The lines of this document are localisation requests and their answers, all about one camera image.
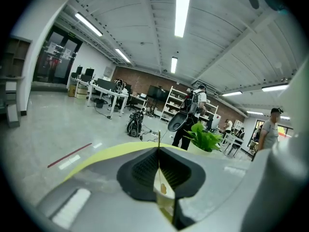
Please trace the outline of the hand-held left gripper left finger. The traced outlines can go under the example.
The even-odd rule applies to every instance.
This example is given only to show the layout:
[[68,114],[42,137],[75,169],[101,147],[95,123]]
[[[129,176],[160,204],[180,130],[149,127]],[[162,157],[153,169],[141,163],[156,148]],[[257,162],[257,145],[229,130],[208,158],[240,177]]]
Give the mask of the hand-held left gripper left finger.
[[53,232],[172,232],[157,203],[128,196],[119,168],[146,150],[92,163],[50,191],[38,204]]

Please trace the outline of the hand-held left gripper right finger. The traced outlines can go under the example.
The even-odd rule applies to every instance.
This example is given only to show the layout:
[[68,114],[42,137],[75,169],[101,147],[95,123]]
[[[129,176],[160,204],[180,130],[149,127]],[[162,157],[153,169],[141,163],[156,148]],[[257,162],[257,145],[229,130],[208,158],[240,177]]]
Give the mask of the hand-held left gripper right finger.
[[253,189],[248,160],[195,155],[175,148],[159,149],[159,166],[165,177],[173,170],[174,215],[159,223],[161,232],[239,232]]

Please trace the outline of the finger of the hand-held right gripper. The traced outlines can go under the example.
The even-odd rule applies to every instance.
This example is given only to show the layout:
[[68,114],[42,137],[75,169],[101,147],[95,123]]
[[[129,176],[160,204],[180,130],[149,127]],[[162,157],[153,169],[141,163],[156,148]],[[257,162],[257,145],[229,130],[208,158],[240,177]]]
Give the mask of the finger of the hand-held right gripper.
[[251,202],[252,232],[309,230],[309,61],[281,94],[294,135],[273,145]]

